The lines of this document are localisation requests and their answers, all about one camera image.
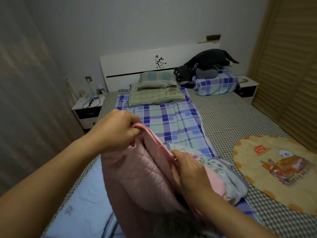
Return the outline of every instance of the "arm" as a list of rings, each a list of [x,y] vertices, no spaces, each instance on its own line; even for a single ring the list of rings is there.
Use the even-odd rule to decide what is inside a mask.
[[[180,175],[172,174],[180,191],[228,238],[277,238],[261,224],[240,212],[215,193],[203,165],[187,153],[173,150],[180,166]]]
[[[67,192],[98,154],[124,149],[140,133],[130,128],[139,117],[113,110],[85,136],[74,141],[0,197],[0,237],[40,237]]]

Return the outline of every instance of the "headboard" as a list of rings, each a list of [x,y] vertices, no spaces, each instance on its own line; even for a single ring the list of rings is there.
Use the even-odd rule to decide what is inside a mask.
[[[107,88],[113,92],[129,89],[129,85],[137,83],[143,72],[177,68],[196,54],[212,48],[220,48],[220,43],[216,41],[105,55],[100,57],[100,64]]]

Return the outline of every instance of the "black drawer front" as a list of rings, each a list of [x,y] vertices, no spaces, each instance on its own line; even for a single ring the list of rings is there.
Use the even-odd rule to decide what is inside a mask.
[[[240,90],[235,90],[234,92],[238,94],[241,98],[252,97],[256,86],[241,88]]]
[[[75,110],[75,112],[79,119],[88,119],[88,118],[98,117],[100,110],[101,110],[101,106],[93,107],[93,108],[77,109]]]

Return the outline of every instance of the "plush dog tail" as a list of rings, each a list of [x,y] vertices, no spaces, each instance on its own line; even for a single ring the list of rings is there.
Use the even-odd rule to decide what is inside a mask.
[[[232,58],[232,56],[230,56],[229,53],[227,53],[227,51],[223,50],[223,52],[224,52],[224,55],[226,56],[226,58],[227,58],[229,61],[231,61],[231,62],[233,62],[233,63],[239,63],[239,62],[237,62],[236,60],[234,60],[234,59]]]

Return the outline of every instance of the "sheer curtain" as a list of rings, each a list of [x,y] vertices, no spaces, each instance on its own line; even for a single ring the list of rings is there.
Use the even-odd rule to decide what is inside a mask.
[[[83,131],[23,0],[0,0],[0,51],[1,195]]]

